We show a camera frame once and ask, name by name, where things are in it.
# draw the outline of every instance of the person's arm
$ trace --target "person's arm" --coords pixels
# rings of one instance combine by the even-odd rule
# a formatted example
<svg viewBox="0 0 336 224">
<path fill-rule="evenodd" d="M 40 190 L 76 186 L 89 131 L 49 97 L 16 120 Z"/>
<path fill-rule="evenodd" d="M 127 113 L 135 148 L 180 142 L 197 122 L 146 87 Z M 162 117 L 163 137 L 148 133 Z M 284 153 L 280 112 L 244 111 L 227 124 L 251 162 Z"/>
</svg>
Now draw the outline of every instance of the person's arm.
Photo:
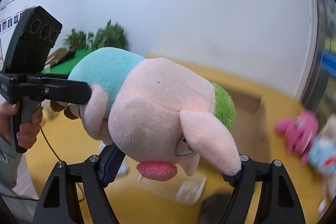
<svg viewBox="0 0 336 224">
<path fill-rule="evenodd" d="M 9 116 L 16 114 L 18 109 L 18 105 L 10 105 L 8 102 L 0 104 L 0 183 L 9 189 L 16 186 L 17 167 L 21 161 L 21 154 L 16 152 L 9 129 Z M 20 125 L 16 137 L 21 147 L 30 149 L 36 142 L 42 115 L 42 109 L 39 108 L 31 117 L 31 122 Z"/>
</svg>

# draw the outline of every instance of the light blue plush fabric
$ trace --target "light blue plush fabric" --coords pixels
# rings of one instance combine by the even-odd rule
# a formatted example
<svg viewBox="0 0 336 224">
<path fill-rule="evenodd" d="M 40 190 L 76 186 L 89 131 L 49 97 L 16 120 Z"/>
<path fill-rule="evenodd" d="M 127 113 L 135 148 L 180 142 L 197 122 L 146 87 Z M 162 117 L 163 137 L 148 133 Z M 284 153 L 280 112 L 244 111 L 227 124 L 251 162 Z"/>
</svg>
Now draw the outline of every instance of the light blue plush fabric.
<svg viewBox="0 0 336 224">
<path fill-rule="evenodd" d="M 105 118 L 130 71 L 145 58 L 119 48 L 104 47 L 85 56 L 71 71 L 68 79 L 99 83 L 109 96 Z"/>
<path fill-rule="evenodd" d="M 317 137 L 308 158 L 309 164 L 320 174 L 336 176 L 336 147 L 332 141 Z"/>
</svg>

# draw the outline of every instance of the camera lens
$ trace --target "camera lens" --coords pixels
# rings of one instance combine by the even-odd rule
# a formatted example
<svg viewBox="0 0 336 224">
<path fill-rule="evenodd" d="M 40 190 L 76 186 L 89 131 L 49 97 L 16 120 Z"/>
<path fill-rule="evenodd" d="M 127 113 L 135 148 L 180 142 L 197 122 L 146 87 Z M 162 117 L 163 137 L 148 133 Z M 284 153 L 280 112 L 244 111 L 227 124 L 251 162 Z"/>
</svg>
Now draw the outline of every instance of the camera lens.
<svg viewBox="0 0 336 224">
<path fill-rule="evenodd" d="M 56 37 L 57 37 L 57 31 L 54 31 L 54 32 L 51 34 L 51 36 L 50 36 L 50 41 L 51 41 L 51 42 L 54 42 L 55 39 L 56 39 Z"/>
<path fill-rule="evenodd" d="M 50 25 L 46 24 L 46 25 L 43 26 L 43 28 L 41 30 L 40 37 L 42 39 L 46 39 L 49 34 L 50 34 Z"/>
<path fill-rule="evenodd" d="M 32 33 L 37 32 L 37 30 L 40 28 L 41 21 L 39 19 L 35 19 L 34 22 L 30 26 L 30 31 Z"/>
</svg>

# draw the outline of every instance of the light blue plush toy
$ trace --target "light blue plush toy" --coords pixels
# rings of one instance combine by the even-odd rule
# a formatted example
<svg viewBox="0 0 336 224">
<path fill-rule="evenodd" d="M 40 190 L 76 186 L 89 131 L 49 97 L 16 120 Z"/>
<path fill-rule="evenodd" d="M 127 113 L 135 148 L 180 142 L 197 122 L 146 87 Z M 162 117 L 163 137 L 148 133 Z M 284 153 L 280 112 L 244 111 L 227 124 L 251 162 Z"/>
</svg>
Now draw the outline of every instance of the light blue plush toy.
<svg viewBox="0 0 336 224">
<path fill-rule="evenodd" d="M 314 140 L 308 154 L 309 164 L 323 176 L 336 176 L 336 147 L 324 137 Z"/>
</svg>

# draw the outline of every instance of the plastic container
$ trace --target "plastic container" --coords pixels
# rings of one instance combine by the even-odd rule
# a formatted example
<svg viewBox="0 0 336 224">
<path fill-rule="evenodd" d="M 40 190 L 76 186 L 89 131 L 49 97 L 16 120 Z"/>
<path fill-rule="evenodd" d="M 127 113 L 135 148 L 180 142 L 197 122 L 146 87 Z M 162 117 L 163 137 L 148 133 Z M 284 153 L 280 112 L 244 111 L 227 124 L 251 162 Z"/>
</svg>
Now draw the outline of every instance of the plastic container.
<svg viewBox="0 0 336 224">
<path fill-rule="evenodd" d="M 206 176 L 195 173 L 188 177 L 182 168 L 178 167 L 177 175 L 171 180 L 154 181 L 140 175 L 138 183 L 142 188 L 160 197 L 192 206 L 199 201 L 203 193 Z"/>
</svg>

